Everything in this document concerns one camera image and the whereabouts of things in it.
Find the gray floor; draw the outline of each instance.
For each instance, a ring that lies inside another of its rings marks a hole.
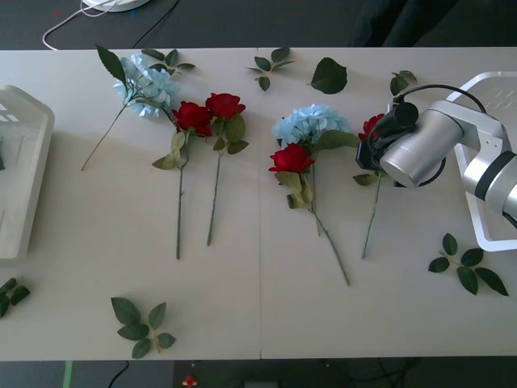
[[[175,0],[152,0],[136,12],[79,16],[50,36],[59,49],[94,44],[129,49]],[[181,0],[139,45],[156,48],[346,46],[363,0]],[[0,49],[45,49],[43,33],[78,9],[78,0],[0,0]],[[463,0],[419,46],[517,45],[517,0]],[[397,368],[401,361],[386,361]],[[282,378],[286,387],[344,387],[344,372],[376,376],[374,360],[132,362],[114,388],[181,387],[189,373],[199,387],[237,387],[244,378]],[[517,358],[427,358],[407,388],[517,387]],[[72,388],[107,387],[121,361],[75,362]],[[63,362],[0,363],[0,388],[60,388]],[[358,385],[390,387],[386,381]]]
[[[135,13],[80,15],[49,38],[59,49],[129,49],[174,4],[151,0]],[[180,0],[140,47],[346,46],[364,0]],[[41,36],[78,0],[1,0],[0,49],[45,49]],[[517,45],[516,0],[462,0],[421,46]]]

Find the green tape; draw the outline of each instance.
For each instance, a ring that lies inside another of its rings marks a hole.
[[[74,367],[73,361],[65,362],[65,376],[63,377],[63,388],[70,388],[72,382],[72,368]]]

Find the white plastic crate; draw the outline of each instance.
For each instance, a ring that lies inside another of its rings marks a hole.
[[[49,107],[17,87],[0,87],[0,265],[27,255],[53,126]]]
[[[479,74],[461,89],[479,98],[489,115],[501,121],[517,153],[517,72],[494,71]],[[460,93],[452,93],[447,100],[477,109],[476,105]],[[463,145],[455,148],[456,158],[463,175],[476,152]],[[477,243],[485,251],[510,251],[517,249],[517,230],[500,214],[490,209],[482,200],[466,193]]]

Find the flower bouquet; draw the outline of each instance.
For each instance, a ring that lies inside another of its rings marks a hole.
[[[275,164],[270,171],[275,172],[279,183],[290,188],[287,195],[290,209],[307,209],[314,217],[323,234],[328,238],[346,283],[347,277],[342,260],[327,228],[317,214],[315,196],[315,162],[323,150],[339,147],[356,147],[359,138],[350,133],[348,121],[327,105],[311,105],[295,109],[290,117],[285,117],[273,125],[275,135],[282,150],[271,156]],[[312,172],[312,186],[309,175]]]

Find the artificial rose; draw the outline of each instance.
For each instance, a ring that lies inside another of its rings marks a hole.
[[[304,147],[291,143],[283,150],[276,151],[275,154],[271,156],[271,159],[275,162],[275,166],[270,168],[269,171],[290,171],[300,174],[314,163],[314,160],[309,156],[308,150]]]
[[[368,135],[370,134],[370,132],[375,128],[375,126],[377,125],[377,122],[382,119],[384,117],[384,113],[381,113],[380,115],[377,115],[377,116],[374,116],[372,117],[370,120],[368,121],[364,121],[364,124],[363,124],[363,131],[364,133],[358,133],[357,136],[359,136],[359,139],[361,139],[361,141],[364,141],[366,140],[366,138],[368,137]],[[372,135],[372,137],[378,137],[379,135],[377,135],[376,133],[374,133]]]
[[[212,116],[205,107],[200,107],[197,103],[181,102],[181,108],[178,111],[172,111],[178,121],[176,124],[184,130],[194,128],[195,132],[203,136],[212,136],[210,121]]]
[[[229,120],[246,109],[246,105],[242,105],[239,101],[241,98],[236,95],[212,93],[212,97],[207,99],[205,105],[213,116]]]

